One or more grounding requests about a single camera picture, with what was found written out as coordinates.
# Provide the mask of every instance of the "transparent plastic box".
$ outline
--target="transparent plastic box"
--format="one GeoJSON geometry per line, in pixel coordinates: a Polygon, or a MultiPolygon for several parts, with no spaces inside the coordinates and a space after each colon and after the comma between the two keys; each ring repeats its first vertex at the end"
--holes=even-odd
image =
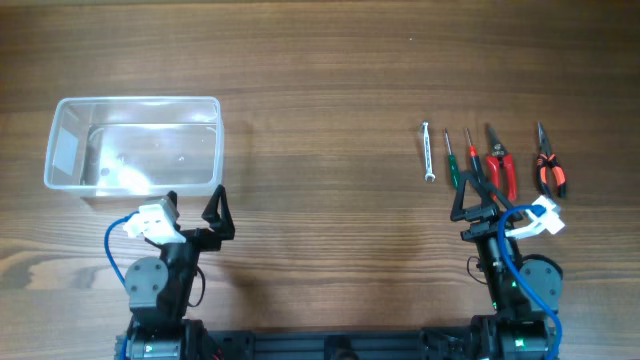
{"type": "Polygon", "coordinates": [[[224,126],[213,97],[60,101],[44,183],[83,196],[210,196],[222,182],[224,126]]]}

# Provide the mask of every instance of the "open-end wrench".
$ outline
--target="open-end wrench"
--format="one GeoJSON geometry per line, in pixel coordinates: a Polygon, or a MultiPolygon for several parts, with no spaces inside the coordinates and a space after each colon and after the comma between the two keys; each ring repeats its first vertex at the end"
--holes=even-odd
{"type": "Polygon", "coordinates": [[[427,170],[427,174],[424,176],[424,180],[428,182],[429,179],[431,179],[431,182],[434,182],[436,181],[436,176],[433,175],[433,168],[431,166],[431,143],[429,143],[428,126],[429,126],[428,122],[425,121],[422,123],[423,140],[424,140],[424,162],[425,162],[424,167],[427,170]]]}

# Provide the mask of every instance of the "screwdriver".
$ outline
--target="screwdriver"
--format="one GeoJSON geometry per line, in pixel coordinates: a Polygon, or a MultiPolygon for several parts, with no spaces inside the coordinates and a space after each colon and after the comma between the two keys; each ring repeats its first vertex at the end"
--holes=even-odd
{"type": "Polygon", "coordinates": [[[451,170],[451,184],[453,184],[453,188],[458,188],[458,183],[460,182],[460,172],[458,172],[458,163],[456,161],[456,156],[451,151],[451,144],[449,143],[449,132],[447,128],[444,129],[444,137],[447,139],[447,150],[449,151],[449,169],[451,170]]]}
{"type": "Polygon", "coordinates": [[[473,173],[476,174],[478,182],[480,182],[480,184],[484,184],[486,178],[482,171],[482,163],[480,162],[480,158],[476,152],[476,147],[473,146],[473,143],[471,142],[471,132],[469,131],[469,128],[467,128],[467,140],[469,141],[469,153],[471,154],[471,169],[473,170],[473,173]]]}

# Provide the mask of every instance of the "wooden table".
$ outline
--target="wooden table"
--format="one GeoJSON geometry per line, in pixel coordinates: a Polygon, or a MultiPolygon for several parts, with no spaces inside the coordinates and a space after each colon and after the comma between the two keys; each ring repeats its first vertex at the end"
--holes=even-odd
{"type": "MultiPolygon", "coordinates": [[[[0,10],[0,357],[110,359],[128,297],[102,236],[140,199],[45,188],[65,97],[222,104],[236,240],[205,254],[209,329],[415,329],[492,312],[449,221],[442,131],[485,124],[533,201],[536,122],[567,228],[522,243],[565,271],[562,359],[640,357],[640,12],[624,4],[276,2],[0,10]],[[425,183],[430,121],[437,180],[425,183]]],[[[201,224],[206,198],[181,198],[201,224]]],[[[155,251],[116,231],[123,268],[155,251]]]]}

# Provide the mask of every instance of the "pliers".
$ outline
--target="pliers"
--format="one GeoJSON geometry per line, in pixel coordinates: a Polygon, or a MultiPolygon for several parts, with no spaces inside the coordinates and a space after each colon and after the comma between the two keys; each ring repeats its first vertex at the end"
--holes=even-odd
{"type": "Polygon", "coordinates": [[[538,141],[540,146],[540,153],[536,160],[536,173],[538,177],[538,185],[544,195],[551,197],[551,190],[547,185],[547,166],[551,167],[553,175],[556,178],[556,185],[558,186],[558,197],[567,196],[567,179],[564,176],[564,170],[558,162],[558,157],[551,151],[551,144],[547,134],[542,128],[542,124],[538,123],[538,141]]]}
{"type": "Polygon", "coordinates": [[[488,126],[488,130],[491,154],[487,155],[487,165],[491,172],[491,182],[500,190],[500,168],[503,168],[507,173],[507,185],[509,186],[507,198],[509,201],[515,202],[518,198],[518,183],[516,182],[516,167],[513,164],[513,157],[498,139],[496,131],[490,126],[488,126]]]}

